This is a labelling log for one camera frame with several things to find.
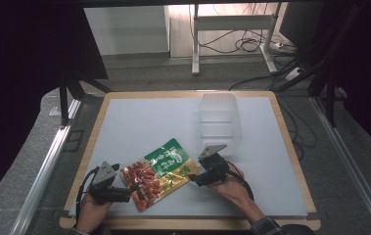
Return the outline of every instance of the white stand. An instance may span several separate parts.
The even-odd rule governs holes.
[[[267,37],[264,43],[259,45],[261,54],[267,67],[271,73],[277,72],[274,66],[273,60],[270,57],[268,47],[270,45],[271,37],[276,26],[277,18],[279,17],[279,11],[281,2],[278,3],[276,11],[273,15],[255,15],[255,16],[208,16],[198,17],[198,4],[195,5],[194,13],[194,47],[192,53],[192,75],[200,74],[200,55],[198,43],[198,32],[199,31],[210,31],[210,30],[259,30],[266,29]]]

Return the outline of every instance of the wire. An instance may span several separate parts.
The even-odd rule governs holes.
[[[280,58],[280,57],[285,57],[285,58],[287,58],[288,56],[291,57],[290,55],[276,55],[276,56],[273,57],[273,62],[276,63],[276,64],[279,65],[279,66],[284,67],[284,66],[286,66],[288,63],[283,64],[283,63],[277,61],[277,58]]]
[[[273,77],[273,76],[274,75],[272,74],[272,75],[266,75],[266,76],[253,77],[253,78],[249,78],[249,79],[246,79],[246,80],[243,80],[243,81],[239,81],[239,82],[233,84],[232,86],[230,86],[230,88],[228,88],[228,91],[231,91],[232,89],[234,89],[234,87],[236,87],[238,85],[241,85],[243,83],[258,80],[258,79],[266,79],[266,78],[270,78],[270,77]]]
[[[284,79],[289,72],[297,67],[301,63],[301,59],[298,57],[294,57],[292,61],[290,61],[288,64],[286,64],[283,68],[280,69],[279,75],[281,77],[279,78],[279,75],[276,75],[273,77],[273,80],[271,81],[270,86],[267,88],[267,90],[273,91],[275,89],[275,84],[280,82],[282,79]]]
[[[228,163],[231,164],[231,165],[233,165],[233,167],[237,170],[237,173],[240,174],[240,176],[241,176],[242,178],[244,178],[243,174],[240,172],[240,170],[238,170],[238,168],[237,168],[234,164],[232,164],[231,162],[228,162]]]
[[[303,147],[307,147],[307,148],[313,148],[316,146],[317,144],[317,135],[316,133],[313,131],[313,129],[310,127],[309,124],[307,124],[306,121],[304,121],[304,119],[297,113],[295,112],[292,107],[290,106],[289,102],[286,100],[286,98],[284,96],[280,96],[286,103],[287,107],[289,107],[289,110],[286,109],[286,107],[278,100],[278,104],[279,106],[282,108],[282,110],[288,115],[289,119],[291,120],[293,126],[294,126],[294,130],[290,130],[289,133],[292,133],[291,135],[291,139],[292,139],[292,143],[293,145],[295,146],[295,150],[297,152],[300,152],[298,158],[299,160],[301,161],[303,158],[304,158],[304,148]],[[301,122],[303,122],[303,124],[309,129],[310,133],[312,133],[313,135],[313,142],[311,144],[305,144],[304,143],[304,140],[303,140],[303,137],[299,134],[299,126],[295,120],[295,118],[292,116],[292,113],[296,115],[296,117],[298,119],[301,120]]]
[[[248,6],[246,7],[246,9],[244,9],[243,13],[241,15],[244,15],[244,13],[247,11],[247,15],[254,15],[255,14],[255,6],[257,5],[257,3],[255,3],[255,5],[253,6],[253,3],[249,3]]]
[[[243,15],[244,15],[244,13],[247,11],[247,9],[250,9],[250,7],[251,7],[252,5],[253,5],[253,4],[249,4],[249,6],[248,6],[244,11],[243,11]],[[192,14],[191,14],[191,5],[188,5],[188,11],[189,11],[189,28],[190,28],[190,31],[191,31],[191,36],[192,36],[192,38],[194,39],[194,32],[193,32],[193,29],[192,29],[192,20],[191,20],[191,15],[192,15]],[[231,54],[231,53],[234,53],[234,52],[237,52],[237,51],[245,51],[245,52],[248,52],[248,53],[253,53],[253,52],[255,52],[255,51],[259,48],[259,45],[260,45],[260,43],[261,43],[262,38],[265,39],[265,37],[262,36],[262,34],[259,34],[259,33],[257,33],[257,32],[254,32],[254,31],[252,31],[252,30],[245,30],[244,33],[243,33],[242,38],[239,39],[239,40],[237,40],[237,41],[235,42],[235,48],[236,48],[235,50],[231,50],[231,51],[220,51],[220,50],[217,50],[217,49],[215,49],[215,48],[209,46],[211,43],[213,43],[213,42],[215,42],[215,41],[218,41],[219,39],[225,37],[226,35],[229,35],[229,34],[234,33],[234,32],[239,32],[239,31],[242,31],[242,30],[230,30],[230,31],[228,31],[228,32],[226,32],[226,33],[224,33],[224,34],[222,34],[221,36],[219,36],[219,37],[213,39],[212,41],[209,41],[209,42],[206,42],[206,43],[201,43],[200,41],[198,41],[198,44],[199,44],[201,47],[208,48],[208,49],[210,49],[210,50],[212,50],[212,51],[215,51],[215,52],[217,52],[217,53],[221,53],[221,54]],[[259,39],[258,39],[258,38],[255,38],[254,36],[252,36],[252,37],[246,37],[247,32],[251,32],[252,34],[255,34],[255,35],[259,36]],[[279,37],[279,38],[280,38],[279,43],[282,43],[282,42],[283,42],[283,38],[282,38],[280,35],[272,35],[272,37],[273,37],[273,36],[274,36],[274,37]],[[254,45],[255,48],[254,48],[254,49],[248,49],[248,48],[246,47],[247,45]],[[274,49],[272,49],[272,48],[269,48],[269,50],[270,50],[270,52],[273,52],[273,53],[275,53],[275,54],[286,54],[286,55],[288,54],[288,55],[295,55],[295,53],[280,52],[280,51],[274,50]]]
[[[78,194],[77,197],[75,198],[75,221],[78,221],[78,217],[80,214],[81,210],[81,196],[84,194],[84,186],[85,183],[87,182],[87,179],[92,175],[93,173],[96,174],[99,171],[99,167],[96,166],[94,169],[92,169],[88,174],[84,177],[84,180],[82,181],[80,187],[78,188]]]
[[[281,71],[285,68],[285,67],[288,67],[290,66],[290,68],[295,68],[297,65],[299,65],[305,58],[307,57],[311,57],[312,53],[314,52],[314,50],[317,50],[316,48],[319,48],[319,47],[323,47],[328,41],[329,41],[329,38],[331,37],[331,35],[337,30],[337,28],[340,26],[340,22],[337,22],[335,23],[317,42],[315,42],[313,45],[311,45],[310,47],[306,48],[303,52],[301,53],[297,53],[297,55],[295,56],[295,58],[289,62],[287,65],[285,65]],[[275,76],[272,80],[272,83],[270,85],[270,87],[268,88],[268,90],[271,90],[271,91],[274,91],[275,90],[275,84],[279,81],[281,81],[282,79],[284,79],[286,75],[284,75],[283,77],[280,77],[280,79],[278,80],[278,77]]]

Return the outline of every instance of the metal rail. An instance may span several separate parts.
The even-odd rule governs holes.
[[[26,196],[23,207],[18,214],[17,220],[10,232],[10,235],[25,234],[27,228],[32,221],[33,215],[35,214],[36,208],[38,207],[39,201],[45,191],[45,188],[50,179],[51,173],[54,169],[55,163],[57,162],[58,156],[63,148],[64,142],[70,132],[71,124],[81,102],[78,100],[73,100],[69,108],[69,118],[70,122],[67,126],[63,126],[57,132],[56,137],[48,151],[47,157],[44,160],[41,168],[39,169],[38,175]]]
[[[343,161],[350,178],[352,179],[353,183],[355,184],[356,189],[358,190],[365,206],[371,213],[371,187],[369,186],[368,182],[366,181],[364,175],[356,165],[353,156],[348,150],[344,140],[342,139],[338,129],[333,127],[328,119],[325,116],[325,108],[323,107],[322,103],[320,102],[319,98],[310,98],[312,105],[315,108],[315,111],[318,113],[320,120],[323,122],[323,125],[326,131],[329,134],[334,146]]]

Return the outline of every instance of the green label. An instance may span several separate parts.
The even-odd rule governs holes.
[[[157,174],[157,178],[161,178],[180,168],[189,160],[189,157],[176,139],[172,138],[143,159],[152,167],[152,170]]]

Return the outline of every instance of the sleeve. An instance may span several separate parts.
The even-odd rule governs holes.
[[[254,235],[287,235],[280,225],[270,217],[261,219],[250,228],[250,231]]]

